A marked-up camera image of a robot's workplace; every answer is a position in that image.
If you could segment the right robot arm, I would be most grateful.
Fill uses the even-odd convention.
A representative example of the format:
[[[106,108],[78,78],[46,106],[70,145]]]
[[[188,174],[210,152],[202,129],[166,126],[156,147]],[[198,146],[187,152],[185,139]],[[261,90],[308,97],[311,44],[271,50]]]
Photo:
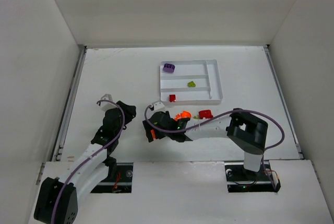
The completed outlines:
[[[244,152],[244,169],[258,172],[265,151],[268,123],[248,110],[234,109],[208,120],[188,117],[175,120],[168,111],[145,116],[143,126],[148,142],[168,137],[178,143],[199,139],[230,139]]]

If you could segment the purple round lego brick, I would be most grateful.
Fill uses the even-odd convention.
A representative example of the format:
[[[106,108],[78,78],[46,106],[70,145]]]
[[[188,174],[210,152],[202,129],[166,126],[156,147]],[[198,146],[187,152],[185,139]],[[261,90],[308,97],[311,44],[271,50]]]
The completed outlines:
[[[163,65],[162,70],[163,70],[165,73],[170,73],[170,74],[172,74],[172,73],[174,73],[174,71],[175,71],[175,65],[174,65],[174,64],[171,64],[171,63],[165,63],[165,64]]]

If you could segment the orange round lego piece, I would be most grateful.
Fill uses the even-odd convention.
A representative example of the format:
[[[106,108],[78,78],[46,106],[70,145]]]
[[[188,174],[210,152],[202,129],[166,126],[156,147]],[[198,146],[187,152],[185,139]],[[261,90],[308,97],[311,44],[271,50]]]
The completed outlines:
[[[152,140],[156,139],[155,131],[153,129],[150,130]]]

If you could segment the small lime green lego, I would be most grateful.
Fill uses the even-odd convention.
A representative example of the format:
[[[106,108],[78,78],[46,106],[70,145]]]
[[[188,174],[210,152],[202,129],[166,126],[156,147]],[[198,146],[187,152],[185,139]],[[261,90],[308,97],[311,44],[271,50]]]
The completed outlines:
[[[196,84],[195,84],[193,81],[190,81],[190,82],[187,83],[187,86],[188,86],[189,88],[195,88],[195,87],[196,87]]]

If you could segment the small red lego brick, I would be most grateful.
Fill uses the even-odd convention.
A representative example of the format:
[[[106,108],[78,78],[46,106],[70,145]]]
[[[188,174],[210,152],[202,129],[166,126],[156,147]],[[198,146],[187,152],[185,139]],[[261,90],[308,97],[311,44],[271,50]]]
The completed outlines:
[[[175,95],[175,94],[170,94],[170,95],[169,95],[169,101],[170,101],[171,103],[175,102],[175,101],[176,101],[176,95]]]

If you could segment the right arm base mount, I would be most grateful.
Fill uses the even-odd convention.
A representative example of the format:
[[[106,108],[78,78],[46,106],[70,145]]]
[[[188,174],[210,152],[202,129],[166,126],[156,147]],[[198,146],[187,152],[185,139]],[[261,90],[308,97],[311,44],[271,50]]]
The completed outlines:
[[[225,163],[224,168],[229,193],[277,193],[281,189],[279,176],[267,161],[258,172],[246,170],[242,162]]]

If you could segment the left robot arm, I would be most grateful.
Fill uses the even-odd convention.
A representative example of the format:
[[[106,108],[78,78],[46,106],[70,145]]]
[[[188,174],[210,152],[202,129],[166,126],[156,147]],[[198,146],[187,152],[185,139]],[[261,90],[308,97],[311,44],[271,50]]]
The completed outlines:
[[[111,153],[122,131],[136,117],[136,107],[121,101],[101,99],[111,104],[90,144],[62,175],[47,177],[40,185],[33,218],[41,223],[74,223],[82,200],[104,179],[114,174],[116,159]]]

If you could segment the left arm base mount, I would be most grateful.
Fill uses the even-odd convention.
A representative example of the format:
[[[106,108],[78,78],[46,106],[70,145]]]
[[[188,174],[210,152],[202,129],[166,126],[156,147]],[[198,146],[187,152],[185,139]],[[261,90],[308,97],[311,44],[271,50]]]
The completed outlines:
[[[124,194],[132,192],[134,164],[117,162],[109,157],[104,162],[108,167],[108,175],[91,191],[92,194]]]

